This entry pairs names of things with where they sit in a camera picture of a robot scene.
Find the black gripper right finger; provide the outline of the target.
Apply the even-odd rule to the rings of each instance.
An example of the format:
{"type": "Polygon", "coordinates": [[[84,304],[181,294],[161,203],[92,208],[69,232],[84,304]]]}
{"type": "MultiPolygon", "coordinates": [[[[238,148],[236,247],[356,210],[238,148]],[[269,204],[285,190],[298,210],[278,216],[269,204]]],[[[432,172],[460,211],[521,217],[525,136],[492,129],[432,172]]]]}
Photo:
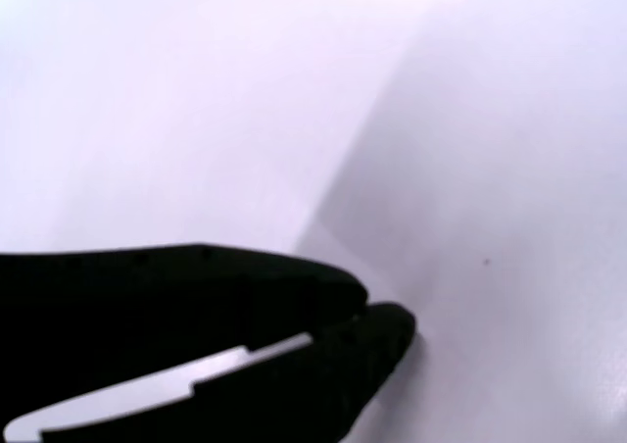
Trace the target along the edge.
{"type": "Polygon", "coordinates": [[[46,431],[45,442],[339,442],[403,359],[414,315],[379,303],[310,345],[198,382],[146,413],[46,431]]]}

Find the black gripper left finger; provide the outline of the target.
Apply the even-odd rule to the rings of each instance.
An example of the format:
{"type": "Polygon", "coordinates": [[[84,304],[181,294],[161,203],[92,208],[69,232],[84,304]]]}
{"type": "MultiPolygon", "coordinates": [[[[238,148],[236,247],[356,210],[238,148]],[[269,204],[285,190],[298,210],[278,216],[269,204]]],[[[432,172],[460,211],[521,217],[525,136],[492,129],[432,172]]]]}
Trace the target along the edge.
{"type": "Polygon", "coordinates": [[[348,320],[341,269],[201,244],[1,258],[1,420],[348,320]]]}

